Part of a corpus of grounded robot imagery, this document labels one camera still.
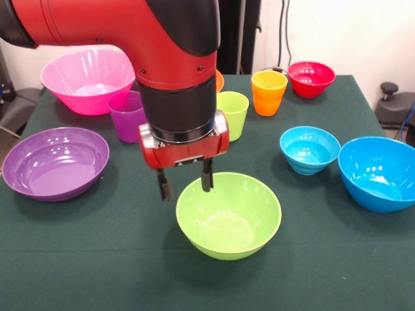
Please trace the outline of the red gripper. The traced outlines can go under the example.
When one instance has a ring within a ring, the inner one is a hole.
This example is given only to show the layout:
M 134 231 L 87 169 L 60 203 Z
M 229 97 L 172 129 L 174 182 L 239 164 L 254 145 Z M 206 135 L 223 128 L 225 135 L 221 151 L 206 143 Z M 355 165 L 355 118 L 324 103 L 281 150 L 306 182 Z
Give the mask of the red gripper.
M 163 168 L 180 166 L 203 160 L 201 175 L 202 189 L 209 192 L 213 188 L 213 159 L 225 154 L 230 145 L 230 132 L 225 115 L 221 110 L 215 113 L 213 130 L 205 137 L 189 142 L 166 143 L 153 136 L 149 124 L 138 127 L 139 145 L 147 165 L 156 170 L 161 199 L 172 199 L 172 188 Z

